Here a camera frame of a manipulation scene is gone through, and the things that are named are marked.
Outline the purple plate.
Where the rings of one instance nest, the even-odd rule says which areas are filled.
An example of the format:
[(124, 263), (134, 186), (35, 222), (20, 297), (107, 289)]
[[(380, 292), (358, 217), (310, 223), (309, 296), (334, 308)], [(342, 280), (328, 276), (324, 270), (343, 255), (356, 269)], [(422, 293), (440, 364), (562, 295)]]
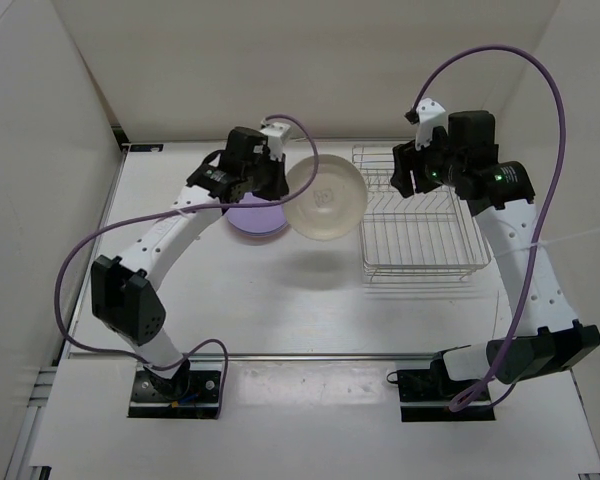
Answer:
[(271, 206), (270, 201), (255, 197), (248, 193), (239, 202), (258, 204), (258, 208), (231, 208), (225, 217), (229, 224), (237, 229), (251, 232), (267, 232), (287, 227), (286, 217), (281, 206)]

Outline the blue plate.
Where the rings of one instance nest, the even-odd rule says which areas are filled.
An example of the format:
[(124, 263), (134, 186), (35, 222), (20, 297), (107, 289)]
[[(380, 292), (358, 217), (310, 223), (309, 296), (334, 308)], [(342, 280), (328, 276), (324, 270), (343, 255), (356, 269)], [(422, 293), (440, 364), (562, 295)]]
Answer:
[(276, 236), (278, 234), (284, 233), (286, 230), (287, 230), (287, 227), (283, 226), (279, 229), (275, 229), (275, 230), (271, 230), (271, 231), (267, 231), (267, 232), (251, 232), (251, 231), (240, 230), (240, 229), (239, 229), (239, 232), (248, 238), (266, 239), (266, 238), (273, 238), (274, 236)]

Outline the beige plate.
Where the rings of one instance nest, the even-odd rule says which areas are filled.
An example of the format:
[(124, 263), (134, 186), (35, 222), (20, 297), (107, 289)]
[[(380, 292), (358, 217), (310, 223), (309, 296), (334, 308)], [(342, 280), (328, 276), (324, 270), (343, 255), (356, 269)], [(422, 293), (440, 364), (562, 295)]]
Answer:
[(318, 171), (309, 187), (282, 208), (290, 227), (317, 241), (332, 241), (354, 230), (368, 205), (361, 172), (350, 160), (320, 154)]

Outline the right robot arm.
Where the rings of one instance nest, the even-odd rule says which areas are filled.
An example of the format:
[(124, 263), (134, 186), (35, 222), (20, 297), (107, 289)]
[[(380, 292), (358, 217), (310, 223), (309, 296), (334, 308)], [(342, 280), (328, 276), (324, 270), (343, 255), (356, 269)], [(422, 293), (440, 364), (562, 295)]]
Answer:
[(582, 324), (562, 292), (534, 229), (540, 215), (525, 167), (501, 162), (495, 118), (485, 110), (448, 114), (432, 100), (407, 113), (414, 140), (393, 149), (391, 185), (403, 197), (446, 186), (464, 201), (486, 239), (510, 303), (513, 334), (441, 355), (429, 375), (440, 399), (484, 374), (514, 384), (572, 368), (600, 346), (595, 325)]

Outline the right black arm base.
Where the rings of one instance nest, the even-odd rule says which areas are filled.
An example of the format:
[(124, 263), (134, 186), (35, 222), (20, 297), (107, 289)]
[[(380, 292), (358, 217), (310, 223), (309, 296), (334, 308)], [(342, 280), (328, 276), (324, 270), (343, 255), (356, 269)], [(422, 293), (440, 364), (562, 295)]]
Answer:
[(437, 376), (435, 368), (390, 371), (386, 381), (398, 388), (403, 423), (495, 421), (494, 408), (487, 391), (460, 412), (449, 410), (450, 401), (476, 380), (453, 381)]

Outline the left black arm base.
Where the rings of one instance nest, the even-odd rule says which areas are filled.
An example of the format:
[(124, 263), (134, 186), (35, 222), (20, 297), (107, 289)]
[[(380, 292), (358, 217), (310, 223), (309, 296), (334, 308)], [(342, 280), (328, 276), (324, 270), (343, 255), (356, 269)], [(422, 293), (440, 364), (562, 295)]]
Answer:
[(128, 404), (127, 417), (132, 419), (211, 420), (219, 416), (220, 364), (190, 366), (184, 394), (178, 399), (165, 396), (154, 388), (152, 374), (138, 368)]

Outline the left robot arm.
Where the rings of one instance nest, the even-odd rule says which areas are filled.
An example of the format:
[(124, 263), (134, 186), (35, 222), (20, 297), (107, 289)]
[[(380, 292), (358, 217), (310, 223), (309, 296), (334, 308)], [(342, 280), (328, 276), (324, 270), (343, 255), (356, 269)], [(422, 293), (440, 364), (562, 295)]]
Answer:
[(290, 130), (281, 122), (232, 129), (225, 147), (207, 155), (187, 178), (171, 207), (173, 216), (156, 221), (121, 254), (101, 255), (91, 266), (93, 315), (146, 360), (151, 385), (169, 401), (187, 395), (190, 363), (164, 329), (162, 281), (228, 205), (248, 193), (264, 200), (288, 195), (283, 148)]

